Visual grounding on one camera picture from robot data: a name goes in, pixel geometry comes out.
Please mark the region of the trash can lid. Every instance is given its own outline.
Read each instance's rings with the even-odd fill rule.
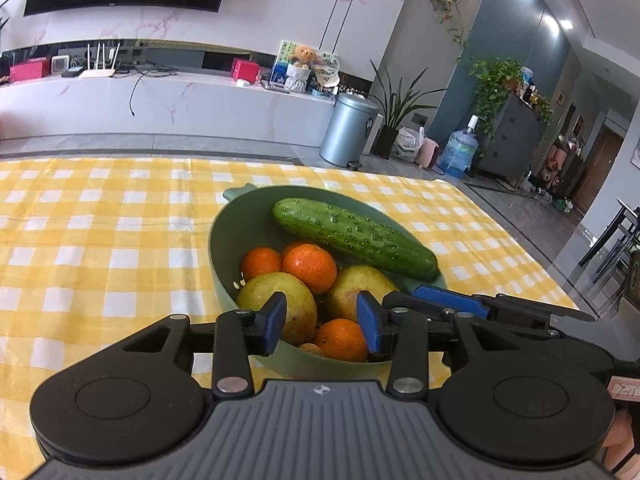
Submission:
[[[368,112],[376,115],[380,112],[380,107],[376,103],[367,101],[365,98],[358,95],[346,93],[338,94],[338,102],[350,108],[360,110],[361,112]]]

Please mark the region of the trash can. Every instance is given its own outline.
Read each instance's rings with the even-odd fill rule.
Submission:
[[[320,156],[341,168],[357,163],[379,110],[377,104],[357,95],[338,94]]]

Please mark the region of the white cap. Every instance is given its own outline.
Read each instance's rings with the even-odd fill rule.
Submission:
[[[476,129],[476,124],[478,124],[478,116],[477,115],[472,115],[471,119],[469,119],[469,124],[467,125],[468,128],[471,128],[472,130]]]

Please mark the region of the red box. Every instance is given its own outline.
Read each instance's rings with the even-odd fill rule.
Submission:
[[[255,61],[247,61],[245,59],[235,59],[234,65],[231,70],[231,77],[238,81],[238,79],[244,79],[251,84],[254,84],[260,74],[260,65]]]
[[[13,65],[9,69],[9,79],[25,81],[27,79],[39,79],[51,73],[51,60],[48,57],[30,59],[24,63]]]

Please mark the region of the tablecloth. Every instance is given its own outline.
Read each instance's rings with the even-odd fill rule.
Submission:
[[[452,290],[574,306],[493,219],[454,186],[290,165],[169,158],[0,163],[0,478],[42,462],[29,422],[53,373],[171,313],[220,312],[208,233],[227,187],[295,184],[352,196],[437,255]],[[448,370],[430,359],[432,383]],[[273,376],[254,364],[260,381]],[[210,383],[210,355],[194,376]]]

